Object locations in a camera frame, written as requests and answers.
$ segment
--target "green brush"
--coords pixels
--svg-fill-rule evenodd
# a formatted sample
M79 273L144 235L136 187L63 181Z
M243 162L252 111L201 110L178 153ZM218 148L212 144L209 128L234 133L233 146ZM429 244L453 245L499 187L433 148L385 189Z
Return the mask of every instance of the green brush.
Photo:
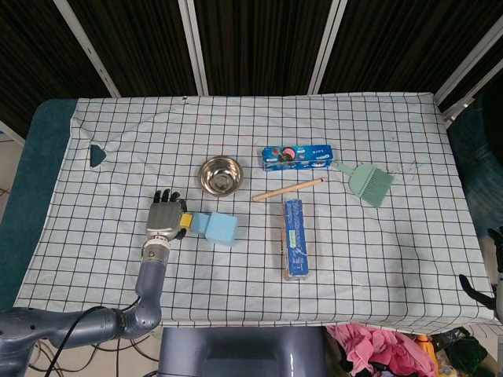
M393 182L393 176L384 173L370 163L363 163L351 169L348 165L334 161L334 169L350 175L349 188L358 197L362 198L372 207L379 208Z

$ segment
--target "robot finger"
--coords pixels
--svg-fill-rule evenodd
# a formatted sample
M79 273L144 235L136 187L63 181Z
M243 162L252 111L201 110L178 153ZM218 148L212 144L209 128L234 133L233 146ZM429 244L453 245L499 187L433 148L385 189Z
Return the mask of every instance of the robot finger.
M161 202L167 202L170 197L170 189L166 188L163 192L163 197L161 198Z
M154 203L158 203L160 201L160 190L156 191L154 195Z
M185 237L186 233L187 233L187 229L182 229L180 232L178 232L175 239L181 240L183 237Z
M185 200L180 199L179 202L180 202L180 207L182 207L182 211L186 212L187 211L187 203L185 202Z
M170 202L176 202L176 199L178 199L179 197L180 197L179 192L173 192L170 197Z

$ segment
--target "black curtain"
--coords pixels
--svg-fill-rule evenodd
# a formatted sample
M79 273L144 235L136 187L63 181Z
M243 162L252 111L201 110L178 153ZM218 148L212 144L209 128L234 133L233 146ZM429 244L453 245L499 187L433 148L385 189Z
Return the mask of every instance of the black curtain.
M0 120L22 137L45 100L109 96L52 0L2 0L0 51Z
M434 93L502 14L494 0L349 0L320 91Z
M195 0L210 95L306 94L329 0Z
M176 0L70 0L123 97L196 94Z
M444 101L439 105L440 110L444 111L448 109L452 104L459 100L462 100L466 93L468 93L472 88L479 83L479 81L489 72L493 67L503 59L503 38L494 43L489 51L482 57L482 59L475 64L475 66L470 70L470 72L456 85L454 90L446 97ZM499 75L503 75L503 71L500 71L495 75L481 90L483 92L484 88L490 85Z

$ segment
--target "blue sponge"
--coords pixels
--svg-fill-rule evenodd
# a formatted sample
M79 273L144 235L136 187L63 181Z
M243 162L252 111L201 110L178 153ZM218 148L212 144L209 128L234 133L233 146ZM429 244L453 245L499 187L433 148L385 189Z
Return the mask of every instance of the blue sponge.
M199 212L196 212L192 219L192 223L190 224L190 231L200 235L204 235L206 233L208 222L210 222L209 215L200 214Z
M213 243L232 246L237 229L237 218L228 214L211 214L204 236Z

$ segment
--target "robotic arm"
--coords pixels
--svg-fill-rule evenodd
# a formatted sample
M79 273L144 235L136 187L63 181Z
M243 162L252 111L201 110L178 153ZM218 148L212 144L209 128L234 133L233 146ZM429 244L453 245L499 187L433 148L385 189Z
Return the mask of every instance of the robotic arm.
M117 338L135 339L160 323L160 296L169 243L173 239L180 240L186 232L180 229L180 220L187 206L179 196L177 192L170 196L169 189L164 190L162 196L161 191L154 195L135 287L136 306L125 311L97 307L86 312L57 313L12 308L0 313L0 371L3 376L24 375L33 346L39 339L49 339L55 347L72 348Z

